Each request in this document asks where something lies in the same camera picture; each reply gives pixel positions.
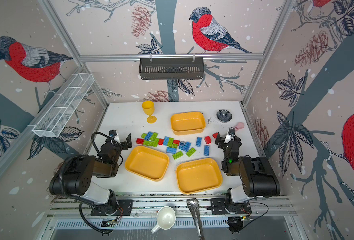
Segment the metal bowl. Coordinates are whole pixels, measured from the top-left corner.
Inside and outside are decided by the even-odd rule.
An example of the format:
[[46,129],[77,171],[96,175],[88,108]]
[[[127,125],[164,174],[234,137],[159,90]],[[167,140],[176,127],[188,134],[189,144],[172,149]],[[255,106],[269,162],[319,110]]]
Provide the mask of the metal bowl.
[[232,120],[232,113],[225,109],[218,110],[217,118],[220,122],[229,122]]

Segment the white wire mesh basket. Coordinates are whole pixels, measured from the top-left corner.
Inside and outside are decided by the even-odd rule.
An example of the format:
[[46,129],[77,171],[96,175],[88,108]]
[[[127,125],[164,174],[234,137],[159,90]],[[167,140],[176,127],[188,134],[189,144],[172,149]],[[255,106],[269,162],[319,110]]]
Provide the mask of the white wire mesh basket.
[[74,74],[64,92],[56,94],[59,98],[37,123],[33,132],[39,137],[58,137],[93,82],[94,78],[89,73]]

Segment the black hanging basket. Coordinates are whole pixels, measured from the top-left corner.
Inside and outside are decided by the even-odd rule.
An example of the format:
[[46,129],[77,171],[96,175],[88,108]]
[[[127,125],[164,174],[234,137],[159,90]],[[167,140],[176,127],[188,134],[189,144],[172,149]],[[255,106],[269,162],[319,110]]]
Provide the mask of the black hanging basket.
[[141,79],[202,79],[203,58],[141,58]]

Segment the orange plastic container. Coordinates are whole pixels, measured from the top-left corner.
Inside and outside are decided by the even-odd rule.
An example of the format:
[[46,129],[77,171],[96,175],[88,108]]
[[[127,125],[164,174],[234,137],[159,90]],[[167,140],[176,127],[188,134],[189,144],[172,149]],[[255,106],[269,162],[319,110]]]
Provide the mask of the orange plastic container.
[[164,177],[168,165],[165,153],[144,146],[133,148],[125,161],[126,170],[156,182]]
[[176,177],[183,194],[206,191],[222,184],[221,171],[211,158],[181,163],[177,166]]
[[170,124],[175,135],[186,135],[203,132],[206,127],[202,113],[177,113],[170,118]]

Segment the white table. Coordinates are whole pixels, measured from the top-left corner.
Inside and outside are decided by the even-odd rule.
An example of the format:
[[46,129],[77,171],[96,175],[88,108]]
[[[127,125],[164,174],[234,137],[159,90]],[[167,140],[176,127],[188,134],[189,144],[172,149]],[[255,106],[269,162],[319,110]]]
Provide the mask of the white table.
[[[167,103],[154,103],[154,116],[157,121],[153,124],[146,122],[148,117],[141,108],[142,103],[110,103],[105,113],[99,132],[108,135],[112,129],[117,129],[120,141],[125,141],[129,133],[132,134],[133,147],[128,150],[122,151],[124,162],[119,167],[117,175],[113,178],[97,178],[92,177],[92,181],[96,184],[113,190],[116,194],[181,194],[177,186],[175,170],[177,166],[183,162],[193,161],[196,159],[206,158],[203,155],[205,145],[204,137],[210,136],[212,143],[210,146],[209,158],[214,159],[221,169],[221,161],[223,160],[223,151],[214,144],[212,134],[220,132],[222,137],[225,137],[226,132],[230,127],[233,127],[237,122],[245,123],[245,127],[236,132],[236,135],[241,138],[242,146],[240,147],[240,156],[250,155],[252,158],[258,157],[256,146],[250,134],[250,130],[246,124],[244,114],[241,110],[240,104],[237,101],[210,101],[210,102],[167,102]],[[233,118],[228,123],[218,121],[216,113],[220,109],[230,111]],[[170,117],[176,113],[198,111],[203,113],[206,120],[206,128],[199,134],[181,135],[176,136],[170,127]],[[172,154],[169,156],[170,162],[164,178],[159,182],[154,182],[146,178],[140,177],[136,174],[128,172],[125,169],[125,160],[131,150],[138,146],[136,139],[141,137],[142,133],[157,132],[158,138],[173,137],[180,141],[189,141],[192,143],[197,151],[191,156],[184,156],[174,160]],[[201,147],[196,147],[197,137],[202,137]],[[95,142],[98,148],[105,143],[105,137],[97,135]],[[166,152],[166,146],[157,146],[157,151]],[[92,147],[89,155],[95,155],[96,151]],[[222,172],[222,185],[216,189],[208,190],[201,193],[224,193],[229,188],[234,188],[241,185],[239,176],[227,176]]]

